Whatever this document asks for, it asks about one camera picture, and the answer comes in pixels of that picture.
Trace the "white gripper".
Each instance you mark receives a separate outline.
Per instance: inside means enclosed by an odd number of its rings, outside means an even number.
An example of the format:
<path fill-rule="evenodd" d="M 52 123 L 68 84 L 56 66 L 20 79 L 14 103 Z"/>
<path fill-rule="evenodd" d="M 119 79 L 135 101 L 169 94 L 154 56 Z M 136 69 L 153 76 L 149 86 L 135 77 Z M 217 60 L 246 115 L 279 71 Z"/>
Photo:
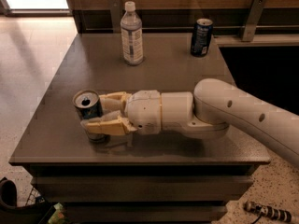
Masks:
<path fill-rule="evenodd" d="M 103 109 L 112 111 L 102 117 L 83 119 L 80 124 L 94 134 L 126 135 L 136 131 L 142 135 L 161 131 L 161 94 L 158 91 L 125 91 L 99 96 Z"/>

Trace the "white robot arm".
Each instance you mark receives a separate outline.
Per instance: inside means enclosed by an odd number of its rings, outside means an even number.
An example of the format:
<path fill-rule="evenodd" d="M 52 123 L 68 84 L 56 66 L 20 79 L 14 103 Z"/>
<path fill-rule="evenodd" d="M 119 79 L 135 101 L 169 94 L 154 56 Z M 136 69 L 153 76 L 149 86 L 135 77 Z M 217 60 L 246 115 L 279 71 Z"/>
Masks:
<path fill-rule="evenodd" d="M 299 117 L 224 81 L 206 78 L 192 92 L 125 91 L 98 95 L 102 117 L 84 119 L 92 134 L 174 131 L 190 138 L 223 136 L 230 126 L 299 167 Z"/>

